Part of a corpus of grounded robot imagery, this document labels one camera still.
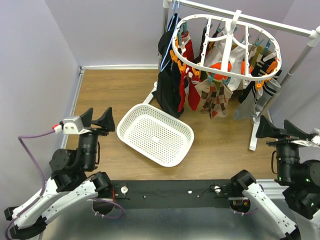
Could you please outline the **beige argyle sock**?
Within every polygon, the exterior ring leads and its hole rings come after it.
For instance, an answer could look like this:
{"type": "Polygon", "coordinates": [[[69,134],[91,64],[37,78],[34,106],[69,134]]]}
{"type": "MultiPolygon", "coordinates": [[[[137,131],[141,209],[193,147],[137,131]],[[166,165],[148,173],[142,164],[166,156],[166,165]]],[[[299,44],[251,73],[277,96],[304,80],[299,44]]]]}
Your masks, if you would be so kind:
{"type": "Polygon", "coordinates": [[[211,102],[214,98],[214,93],[217,92],[215,83],[210,83],[207,79],[195,86],[197,93],[200,96],[200,111],[210,112],[211,102]]]}
{"type": "Polygon", "coordinates": [[[211,118],[225,118],[228,116],[228,104],[233,92],[225,85],[221,84],[219,88],[211,94],[210,103],[211,118]]]}

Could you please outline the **navy santa sock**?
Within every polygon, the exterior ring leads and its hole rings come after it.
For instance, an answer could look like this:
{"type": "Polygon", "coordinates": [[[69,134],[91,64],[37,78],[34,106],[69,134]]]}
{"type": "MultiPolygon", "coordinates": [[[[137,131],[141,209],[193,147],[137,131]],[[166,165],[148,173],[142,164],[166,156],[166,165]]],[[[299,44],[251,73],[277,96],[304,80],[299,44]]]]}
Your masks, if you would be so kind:
{"type": "Polygon", "coordinates": [[[173,97],[176,102],[180,102],[181,73],[180,73],[178,64],[176,62],[173,62],[171,66],[171,82],[172,82],[173,97]]]}

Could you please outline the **white round clip hanger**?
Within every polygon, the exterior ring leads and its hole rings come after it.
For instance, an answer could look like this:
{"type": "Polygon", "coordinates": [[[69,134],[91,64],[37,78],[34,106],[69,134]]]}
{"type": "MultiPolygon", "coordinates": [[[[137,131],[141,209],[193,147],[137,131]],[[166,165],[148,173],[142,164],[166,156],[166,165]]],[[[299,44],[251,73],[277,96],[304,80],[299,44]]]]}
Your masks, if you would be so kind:
{"type": "Polygon", "coordinates": [[[270,80],[273,76],[279,72],[279,70],[282,67],[282,57],[281,57],[281,51],[280,51],[280,46],[275,38],[266,30],[262,29],[259,26],[256,26],[254,24],[248,23],[248,22],[243,22],[239,20],[240,17],[240,10],[237,10],[236,13],[233,15],[233,18],[223,18],[220,16],[215,16],[215,15],[210,15],[210,14],[195,14],[195,15],[190,15],[185,18],[183,18],[178,24],[173,32],[173,39],[171,42],[172,45],[172,50],[173,54],[176,56],[174,61],[177,62],[179,70],[183,73],[186,71],[186,69],[191,69],[195,70],[196,72],[199,71],[204,71],[207,73],[213,73],[216,75],[221,75],[221,76],[227,76],[230,78],[237,78],[237,79],[242,79],[242,80],[247,80],[247,81],[254,81],[254,82],[259,82],[262,83],[265,80],[270,80]],[[200,54],[200,62],[199,63],[193,63],[189,61],[186,57],[183,57],[183,53],[185,52],[185,44],[183,42],[179,43],[179,33],[180,33],[180,28],[181,26],[186,23],[187,21],[191,19],[198,19],[198,18],[203,18],[207,19],[207,30],[205,32],[205,38],[203,42],[203,49],[200,54]],[[215,21],[221,21],[225,23],[226,26],[226,34],[219,36],[219,37],[210,37],[209,32],[210,32],[210,26],[212,20],[215,21]],[[244,42],[238,41],[234,37],[234,31],[235,28],[240,25],[244,27],[244,42]],[[269,56],[271,58],[274,58],[274,61],[271,63],[271,66],[267,70],[267,72],[262,75],[262,76],[252,76],[250,73],[250,63],[249,63],[249,29],[254,29],[258,31],[258,33],[265,35],[269,40],[273,43],[274,45],[274,52],[270,54],[269,56]],[[222,51],[222,57],[221,61],[219,62],[220,68],[211,68],[207,67],[204,65],[205,63],[205,58],[206,58],[206,50],[211,42],[224,42],[224,48],[222,51]],[[242,60],[244,61],[241,65],[243,66],[243,71],[240,73],[236,73],[231,71],[229,68],[229,63],[230,63],[230,56],[231,56],[231,51],[232,51],[232,46],[233,44],[236,44],[237,47],[241,48],[243,50],[243,58],[242,60]]]}

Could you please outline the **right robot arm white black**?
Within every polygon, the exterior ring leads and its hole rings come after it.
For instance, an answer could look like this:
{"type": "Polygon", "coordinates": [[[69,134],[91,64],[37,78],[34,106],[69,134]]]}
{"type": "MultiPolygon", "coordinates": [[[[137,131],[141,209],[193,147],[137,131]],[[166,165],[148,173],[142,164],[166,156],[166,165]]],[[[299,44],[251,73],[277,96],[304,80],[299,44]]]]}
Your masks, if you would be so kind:
{"type": "Polygon", "coordinates": [[[275,224],[281,240],[318,240],[320,238],[320,162],[316,159],[301,162],[299,149],[318,148],[320,130],[315,128],[306,133],[289,120],[284,120],[283,128],[274,126],[262,116],[256,138],[273,138],[266,144],[275,147],[271,158],[276,160],[277,178],[275,182],[285,187],[284,200],[293,212],[296,222],[292,222],[265,194],[257,180],[242,170],[230,179],[230,191],[244,195],[258,210],[275,224]]]}

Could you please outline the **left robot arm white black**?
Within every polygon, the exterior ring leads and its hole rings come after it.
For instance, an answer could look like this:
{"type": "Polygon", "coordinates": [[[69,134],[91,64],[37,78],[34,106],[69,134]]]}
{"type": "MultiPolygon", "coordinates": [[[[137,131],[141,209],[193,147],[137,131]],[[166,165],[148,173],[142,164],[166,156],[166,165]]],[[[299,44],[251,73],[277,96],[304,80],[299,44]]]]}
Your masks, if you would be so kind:
{"type": "Polygon", "coordinates": [[[108,107],[101,117],[93,119],[93,108],[80,116],[69,116],[44,135],[77,135],[76,149],[59,148],[49,161],[50,177],[42,179],[40,190],[20,206],[8,207],[4,215],[9,225],[7,240],[27,240],[40,235],[50,221],[68,207],[94,198],[112,198],[114,190],[106,172],[98,171],[99,137],[116,130],[113,110],[108,107]]]}

